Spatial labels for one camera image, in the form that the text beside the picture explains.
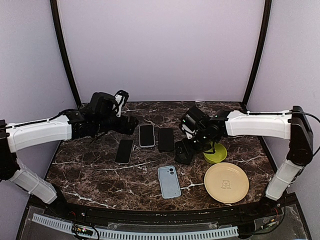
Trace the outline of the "silver edged phone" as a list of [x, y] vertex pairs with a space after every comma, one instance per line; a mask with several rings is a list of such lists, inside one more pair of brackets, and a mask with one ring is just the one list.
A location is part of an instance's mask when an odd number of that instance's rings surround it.
[[126, 165], [130, 162], [132, 156], [134, 141], [132, 139], [122, 139], [115, 156], [115, 163]]

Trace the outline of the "light blue phone case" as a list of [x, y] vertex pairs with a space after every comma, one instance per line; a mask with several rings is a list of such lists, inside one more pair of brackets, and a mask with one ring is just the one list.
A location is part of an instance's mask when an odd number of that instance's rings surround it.
[[157, 169], [158, 180], [163, 199], [173, 199], [181, 196], [181, 188], [173, 165], [159, 167]]

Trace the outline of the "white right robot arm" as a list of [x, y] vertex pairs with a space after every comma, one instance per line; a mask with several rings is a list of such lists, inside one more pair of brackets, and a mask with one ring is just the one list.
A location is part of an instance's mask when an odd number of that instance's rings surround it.
[[266, 217], [274, 210], [274, 202], [282, 197], [320, 151], [314, 146], [309, 118], [320, 120], [298, 105], [289, 110], [269, 112], [218, 110], [213, 115], [193, 106], [180, 119], [179, 128], [185, 138], [174, 144], [175, 161], [189, 165], [195, 154], [214, 149], [214, 144], [222, 138], [255, 136], [287, 141], [283, 163], [268, 183], [264, 199], [255, 205], [255, 213]]

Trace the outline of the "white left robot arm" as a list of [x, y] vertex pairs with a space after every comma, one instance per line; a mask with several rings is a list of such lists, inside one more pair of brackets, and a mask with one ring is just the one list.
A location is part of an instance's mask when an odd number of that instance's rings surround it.
[[96, 113], [90, 110], [67, 109], [58, 115], [24, 123], [0, 122], [0, 179], [10, 181], [51, 205], [51, 210], [60, 218], [67, 218], [70, 206], [57, 186], [43, 179], [44, 174], [30, 169], [19, 154], [31, 156], [36, 150], [36, 160], [44, 154], [42, 166], [49, 166], [54, 149], [59, 142], [81, 138], [96, 138], [100, 134], [114, 131], [132, 135], [139, 121], [134, 116], [120, 113]]

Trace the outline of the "lilac phone case with ring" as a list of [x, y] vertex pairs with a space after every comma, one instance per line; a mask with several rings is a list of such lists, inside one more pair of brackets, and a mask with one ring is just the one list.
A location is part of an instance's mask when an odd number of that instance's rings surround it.
[[152, 124], [139, 126], [139, 146], [141, 148], [152, 148], [155, 146], [155, 131]]

